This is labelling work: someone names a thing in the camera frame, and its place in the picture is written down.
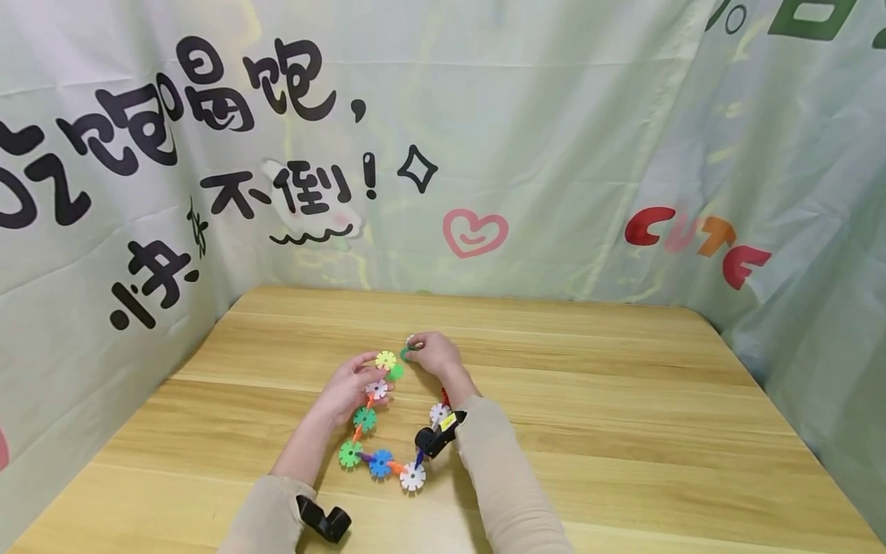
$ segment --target exclamation mark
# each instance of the exclamation mark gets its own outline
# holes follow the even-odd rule
[[[366,197],[370,200],[376,199],[376,155],[372,152],[363,154],[363,182],[366,183]]]

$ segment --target left hand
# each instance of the left hand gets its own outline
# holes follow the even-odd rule
[[[364,352],[345,363],[342,363],[329,382],[320,392],[320,396],[311,407],[311,411],[320,417],[328,418],[335,425],[343,425],[351,420],[354,411],[366,405],[366,385],[375,383],[387,376],[387,371],[378,369],[373,362],[378,352]],[[393,390],[393,383],[388,383],[388,392]],[[373,402],[374,406],[383,406],[391,400],[388,394],[381,400]]]

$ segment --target smiley heart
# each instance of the smiley heart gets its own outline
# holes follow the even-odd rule
[[[487,225],[495,225],[497,233],[491,241],[484,245],[482,243],[486,241],[486,235],[468,237],[466,234],[462,233],[458,236],[458,239],[456,239],[452,227],[455,220],[459,217],[468,220],[471,233],[477,234]],[[469,209],[459,207],[450,211],[443,217],[443,237],[446,238],[449,248],[452,249],[453,253],[459,258],[464,259],[472,256],[479,256],[481,254],[486,254],[487,252],[492,252],[504,243],[505,238],[508,237],[508,221],[498,214],[478,217],[477,214]],[[462,247],[462,244],[466,246],[481,246],[471,249]]]

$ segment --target orange connector piece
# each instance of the orange connector piece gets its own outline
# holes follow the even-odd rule
[[[400,464],[397,464],[396,462],[388,462],[388,463],[387,463],[387,466],[390,467],[391,469],[393,469],[393,471],[394,471],[395,473],[397,473],[398,475],[399,475],[400,473],[404,473],[404,472],[406,471],[406,468],[405,468],[405,467],[403,467],[403,466],[400,465]]]

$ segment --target forearm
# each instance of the forearm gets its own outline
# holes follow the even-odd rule
[[[447,388],[452,400],[452,393]],[[486,538],[497,554],[573,552],[563,524],[495,402],[452,401],[468,414],[456,429],[459,455],[477,491]]]
[[[292,554],[303,527],[296,497],[315,499],[313,486],[332,430],[330,418],[305,415],[270,474],[246,497],[219,554]]]
[[[446,389],[449,404],[453,407],[461,406],[471,396],[482,396],[470,378],[468,370],[460,363],[451,365],[439,375],[440,384]]]
[[[288,477],[258,480],[230,526],[218,554],[292,554],[302,523],[296,496],[311,500],[316,492]]]
[[[292,432],[270,474],[313,487],[333,430],[331,417],[310,410]]]

